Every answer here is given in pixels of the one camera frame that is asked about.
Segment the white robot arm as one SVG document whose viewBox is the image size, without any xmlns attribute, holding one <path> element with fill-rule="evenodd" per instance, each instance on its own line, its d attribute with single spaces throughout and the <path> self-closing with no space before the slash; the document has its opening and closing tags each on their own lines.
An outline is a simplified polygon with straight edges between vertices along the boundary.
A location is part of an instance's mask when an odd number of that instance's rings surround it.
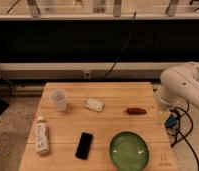
<svg viewBox="0 0 199 171">
<path fill-rule="evenodd" d="M 161 73 L 160 81 L 161 85 L 155 92 L 159 124 L 166 122 L 169 110 L 176 107 L 181 99 L 199 109 L 199 63 L 187 62 L 170 67 Z"/>
</svg>

